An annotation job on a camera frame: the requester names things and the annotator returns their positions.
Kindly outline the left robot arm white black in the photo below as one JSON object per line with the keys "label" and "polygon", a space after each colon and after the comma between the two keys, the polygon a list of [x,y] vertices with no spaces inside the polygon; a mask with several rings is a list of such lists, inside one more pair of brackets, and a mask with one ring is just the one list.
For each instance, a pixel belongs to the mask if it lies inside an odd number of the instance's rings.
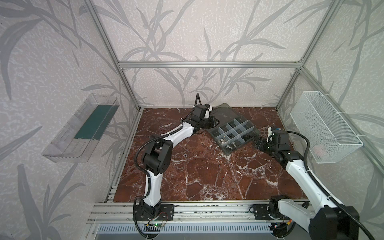
{"label": "left robot arm white black", "polygon": [[192,112],[173,130],[154,136],[140,150],[145,150],[142,163],[146,174],[145,195],[140,200],[141,208],[156,211],[161,205],[161,185],[163,174],[171,163],[173,148],[199,130],[211,129],[219,123],[212,116],[213,107],[209,104],[195,105]]}

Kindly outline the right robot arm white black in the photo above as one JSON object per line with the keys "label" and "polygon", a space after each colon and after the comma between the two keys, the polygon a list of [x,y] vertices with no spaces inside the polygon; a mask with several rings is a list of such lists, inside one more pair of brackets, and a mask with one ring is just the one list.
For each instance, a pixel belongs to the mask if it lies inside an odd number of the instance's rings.
{"label": "right robot arm white black", "polygon": [[272,219],[288,217],[309,233],[313,240],[356,240],[359,237],[359,213],[335,198],[309,169],[307,156],[291,149],[290,131],[270,127],[267,138],[259,138],[255,147],[273,157],[300,186],[314,208],[296,204],[285,196],[273,196],[268,205]]}

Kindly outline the grey compartment organizer box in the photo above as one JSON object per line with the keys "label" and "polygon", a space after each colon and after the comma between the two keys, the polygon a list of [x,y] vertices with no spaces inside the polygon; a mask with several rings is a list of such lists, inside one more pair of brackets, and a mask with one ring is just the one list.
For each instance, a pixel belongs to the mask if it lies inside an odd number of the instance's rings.
{"label": "grey compartment organizer box", "polygon": [[260,136],[251,121],[226,103],[213,108],[211,114],[219,123],[207,132],[227,156]]}

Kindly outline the pink object in basket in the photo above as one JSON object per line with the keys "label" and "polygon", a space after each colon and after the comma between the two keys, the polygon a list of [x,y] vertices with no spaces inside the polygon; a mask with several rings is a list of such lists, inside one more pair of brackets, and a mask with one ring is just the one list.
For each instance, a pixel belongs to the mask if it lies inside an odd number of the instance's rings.
{"label": "pink object in basket", "polygon": [[325,158],[328,155],[324,145],[315,145],[313,147],[313,152],[317,158]]}

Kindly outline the small electronics board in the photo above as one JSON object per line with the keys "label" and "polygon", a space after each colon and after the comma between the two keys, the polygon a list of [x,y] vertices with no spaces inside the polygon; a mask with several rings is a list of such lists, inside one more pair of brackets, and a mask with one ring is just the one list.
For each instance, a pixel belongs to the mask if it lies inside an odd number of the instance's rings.
{"label": "small electronics board", "polygon": [[167,222],[148,222],[145,224],[145,231],[146,232],[159,232],[163,227],[165,227]]}

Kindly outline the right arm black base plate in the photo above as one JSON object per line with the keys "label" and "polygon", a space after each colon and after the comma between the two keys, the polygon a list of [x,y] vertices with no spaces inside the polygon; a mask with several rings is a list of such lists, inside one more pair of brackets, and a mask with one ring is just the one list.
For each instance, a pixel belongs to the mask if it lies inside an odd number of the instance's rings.
{"label": "right arm black base plate", "polygon": [[254,215],[255,220],[272,220],[268,211],[268,204],[254,204],[251,206],[251,213]]}

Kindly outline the aluminium front rail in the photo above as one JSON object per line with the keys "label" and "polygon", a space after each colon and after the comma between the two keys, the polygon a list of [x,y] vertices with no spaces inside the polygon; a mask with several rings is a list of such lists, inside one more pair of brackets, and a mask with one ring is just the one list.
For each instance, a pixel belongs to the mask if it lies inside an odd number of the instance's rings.
{"label": "aluminium front rail", "polygon": [[[288,222],[294,218],[296,210],[300,209],[305,199],[290,200],[284,199],[282,206],[285,210],[280,212],[283,216],[269,213],[272,220],[255,220],[251,213],[251,206],[254,204],[269,204],[268,200],[257,201],[191,201],[191,202],[163,202],[163,204],[175,205],[175,213],[172,221],[167,224],[176,223],[278,223]],[[112,223],[133,223],[135,214],[134,204],[127,203],[106,203],[95,204],[87,220],[89,224],[112,224]]]}

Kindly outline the aluminium frame back crossbar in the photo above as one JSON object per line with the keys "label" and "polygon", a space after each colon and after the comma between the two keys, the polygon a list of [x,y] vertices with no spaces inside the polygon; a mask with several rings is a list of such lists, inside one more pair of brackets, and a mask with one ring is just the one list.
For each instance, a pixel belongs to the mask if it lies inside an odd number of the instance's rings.
{"label": "aluminium frame back crossbar", "polygon": [[121,61],[121,69],[130,68],[299,68],[302,63],[295,61]]}

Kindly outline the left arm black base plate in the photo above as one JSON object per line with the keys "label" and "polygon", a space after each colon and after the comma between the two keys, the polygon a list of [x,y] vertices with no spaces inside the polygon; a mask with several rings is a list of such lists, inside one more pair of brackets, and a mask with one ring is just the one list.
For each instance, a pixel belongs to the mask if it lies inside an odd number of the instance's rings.
{"label": "left arm black base plate", "polygon": [[133,219],[136,221],[172,221],[175,213],[175,205],[160,204],[154,207],[147,204],[136,205]]}

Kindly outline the clear acrylic wall shelf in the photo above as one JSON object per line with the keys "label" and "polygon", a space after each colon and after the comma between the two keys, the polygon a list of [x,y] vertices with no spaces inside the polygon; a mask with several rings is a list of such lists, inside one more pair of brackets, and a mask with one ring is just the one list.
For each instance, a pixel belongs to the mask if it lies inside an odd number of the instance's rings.
{"label": "clear acrylic wall shelf", "polygon": [[88,162],[119,106],[117,97],[89,94],[42,156],[54,163]]}

